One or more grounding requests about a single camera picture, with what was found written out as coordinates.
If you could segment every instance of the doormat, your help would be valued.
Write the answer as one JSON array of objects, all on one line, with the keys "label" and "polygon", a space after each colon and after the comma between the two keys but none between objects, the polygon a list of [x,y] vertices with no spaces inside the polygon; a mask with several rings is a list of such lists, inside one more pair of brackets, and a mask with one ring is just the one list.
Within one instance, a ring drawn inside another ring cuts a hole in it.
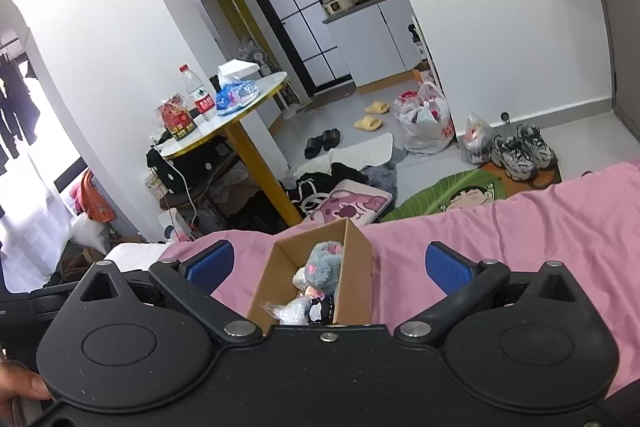
[{"label": "doormat", "polygon": [[340,86],[321,91],[314,95],[311,103],[303,109],[303,112],[309,112],[328,103],[337,102],[338,100],[351,96],[355,92],[356,85],[353,82],[347,82],[340,84]]},{"label": "doormat", "polygon": [[496,200],[505,200],[527,190],[543,190],[562,181],[558,167],[540,171],[532,181],[515,182],[503,169],[487,163],[473,171],[459,172],[421,190],[392,210],[382,221],[430,216],[456,208],[474,208]]}]

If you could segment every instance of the kitchen countertop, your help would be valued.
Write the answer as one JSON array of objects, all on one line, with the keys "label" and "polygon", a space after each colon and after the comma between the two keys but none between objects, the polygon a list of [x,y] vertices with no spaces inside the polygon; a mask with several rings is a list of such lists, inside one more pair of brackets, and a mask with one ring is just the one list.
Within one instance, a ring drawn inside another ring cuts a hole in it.
[{"label": "kitchen countertop", "polygon": [[322,21],[322,24],[328,24],[330,22],[337,21],[338,19],[342,19],[342,17],[345,17],[350,13],[357,12],[359,10],[372,6],[373,4],[378,4],[379,2],[382,2],[382,1],[386,1],[386,0],[368,0],[368,1],[361,2],[360,4],[356,4],[353,8],[349,8],[347,11],[329,16],[327,19]]}]

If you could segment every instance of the sneaker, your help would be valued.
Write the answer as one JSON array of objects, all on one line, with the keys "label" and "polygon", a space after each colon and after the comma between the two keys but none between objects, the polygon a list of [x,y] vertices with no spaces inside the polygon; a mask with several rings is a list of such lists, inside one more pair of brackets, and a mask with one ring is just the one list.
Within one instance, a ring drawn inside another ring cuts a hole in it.
[{"label": "sneaker", "polygon": [[522,148],[533,160],[538,169],[550,169],[556,166],[558,158],[554,150],[549,147],[540,135],[540,129],[533,125],[520,124],[517,136]]},{"label": "sneaker", "polygon": [[500,135],[496,136],[491,160],[498,167],[504,168],[508,177],[519,182],[532,180],[538,172],[515,136],[508,139]]}]

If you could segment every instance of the human hand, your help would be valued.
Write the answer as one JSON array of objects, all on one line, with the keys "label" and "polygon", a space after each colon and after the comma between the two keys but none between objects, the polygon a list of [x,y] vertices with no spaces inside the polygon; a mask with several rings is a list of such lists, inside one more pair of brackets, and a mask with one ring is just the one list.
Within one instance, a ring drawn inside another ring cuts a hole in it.
[{"label": "human hand", "polygon": [[50,400],[42,377],[13,363],[0,363],[0,418],[13,423],[11,401],[17,396],[31,400]]}]

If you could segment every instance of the bed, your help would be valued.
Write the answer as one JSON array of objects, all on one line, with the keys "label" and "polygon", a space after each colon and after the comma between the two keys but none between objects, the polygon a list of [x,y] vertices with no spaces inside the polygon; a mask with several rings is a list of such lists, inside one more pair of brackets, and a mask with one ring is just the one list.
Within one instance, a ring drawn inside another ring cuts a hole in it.
[{"label": "bed", "polygon": [[[213,296],[245,314],[273,242],[313,226],[298,225],[275,236],[213,233],[173,245],[162,257],[183,261],[228,239],[236,265]],[[431,241],[474,261],[496,258],[514,271],[537,271],[556,259],[572,271],[618,343],[620,369],[611,391],[640,378],[640,161],[489,206],[369,225],[363,232],[374,248],[376,323],[392,330],[444,297],[424,269]]]}]

